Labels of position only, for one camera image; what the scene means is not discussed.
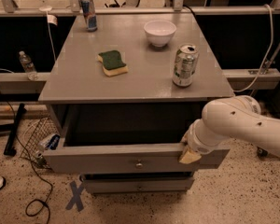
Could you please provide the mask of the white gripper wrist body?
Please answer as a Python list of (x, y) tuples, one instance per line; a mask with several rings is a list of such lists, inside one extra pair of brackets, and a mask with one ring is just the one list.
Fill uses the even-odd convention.
[(194, 152), (206, 155), (225, 140), (228, 140), (227, 136), (214, 133), (206, 127), (202, 119), (197, 119), (189, 126), (181, 142), (187, 144)]

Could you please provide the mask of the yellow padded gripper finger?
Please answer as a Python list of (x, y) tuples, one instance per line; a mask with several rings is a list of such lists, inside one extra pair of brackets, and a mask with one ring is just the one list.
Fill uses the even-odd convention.
[(178, 161), (183, 164), (190, 164), (198, 161), (202, 157), (198, 152), (193, 151), (189, 146), (184, 147)]

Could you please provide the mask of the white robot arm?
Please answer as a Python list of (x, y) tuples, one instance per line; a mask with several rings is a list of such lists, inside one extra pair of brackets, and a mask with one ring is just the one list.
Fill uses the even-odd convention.
[(230, 138), (250, 142), (280, 158), (280, 119), (261, 115), (253, 97), (240, 95), (204, 106), (202, 117), (189, 126), (181, 140), (185, 147), (179, 161), (198, 161)]

